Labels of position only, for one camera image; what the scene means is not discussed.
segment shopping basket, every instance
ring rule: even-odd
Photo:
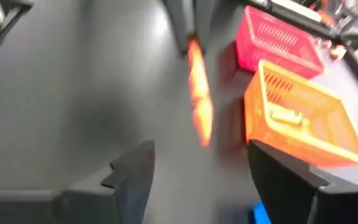
[[[342,100],[323,87],[261,60],[244,104],[247,142],[320,167],[358,164],[358,130]]]
[[[324,72],[309,33],[251,6],[237,31],[236,49],[246,70],[256,71],[259,60],[266,59],[308,79]]]

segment plastic basket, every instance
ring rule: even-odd
[[[324,72],[309,33],[250,6],[237,31],[236,48],[246,70],[256,71],[259,60],[266,59],[305,78]]]
[[[342,100],[265,60],[245,94],[246,141],[258,139],[320,167],[358,164],[358,130]],[[272,105],[301,113],[307,126],[273,119]]]

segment gray floor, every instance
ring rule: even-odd
[[[233,9],[218,12],[206,55],[215,120],[202,149],[161,2],[37,1],[0,48],[0,188],[60,189],[154,139],[145,223],[246,223],[259,200],[234,100],[246,82],[219,69],[233,66]]]

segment blue object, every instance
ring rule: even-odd
[[[267,216],[265,207],[262,203],[258,203],[254,207],[255,224],[272,224]]]

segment red shopping basket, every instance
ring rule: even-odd
[[[236,48],[240,67],[253,72],[261,59],[309,79],[324,72],[309,33],[250,6],[237,31]]]

